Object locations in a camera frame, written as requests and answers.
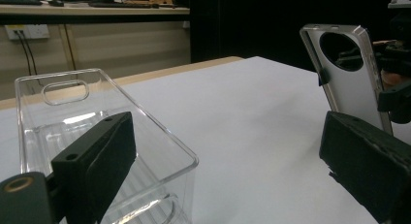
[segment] circular camera module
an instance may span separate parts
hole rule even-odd
[[[344,71],[358,71],[364,64],[358,45],[343,34],[324,33],[320,48],[333,65]]]

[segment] beige wall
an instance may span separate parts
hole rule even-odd
[[[48,25],[48,31],[49,39],[29,40],[39,74],[73,70],[72,59],[77,70],[100,68],[113,79],[190,63],[182,22]],[[0,100],[15,97],[14,80],[28,75],[20,42],[0,26]]]

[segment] black cable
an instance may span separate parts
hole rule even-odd
[[[73,70],[76,71],[77,70],[76,59],[73,56],[73,48],[72,48],[72,44],[71,44],[71,41],[70,41],[69,30],[67,29],[67,24],[63,24],[63,26],[64,26],[64,32],[66,33],[67,44],[69,45],[70,56],[73,59]]]
[[[26,44],[28,51],[30,52],[30,56],[31,56],[31,61],[33,62],[33,69],[34,69],[34,74],[36,74],[36,76],[39,75],[39,73],[37,73],[37,68],[36,68],[36,62],[34,61],[34,56],[33,56],[33,52],[31,51],[30,45],[28,45],[27,39],[24,35],[23,31],[20,31],[21,35],[23,36],[23,40],[24,43]]]
[[[16,35],[18,36],[18,39],[20,40],[21,46],[22,46],[23,49],[24,49],[24,53],[25,53],[25,55],[26,55],[26,60],[27,60],[28,75],[31,76],[30,60],[28,59],[27,50],[26,50],[26,48],[25,48],[25,46],[24,46],[23,40],[21,39],[20,33],[19,33],[18,31],[15,31],[15,33],[16,33]]]

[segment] gray phone case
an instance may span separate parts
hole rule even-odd
[[[335,64],[323,51],[325,36],[330,38],[331,35],[342,36],[356,45],[356,60],[363,63],[349,70]],[[378,94],[383,90],[383,85],[366,29],[359,25],[307,24],[300,30],[300,36],[332,111],[353,115],[392,134],[389,114],[377,110]]]

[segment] phone case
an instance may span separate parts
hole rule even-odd
[[[383,85],[367,30],[360,25],[307,24],[300,36],[332,111],[353,115],[392,134],[389,114],[377,110]],[[353,50],[339,51],[345,42],[331,38],[346,39]]]

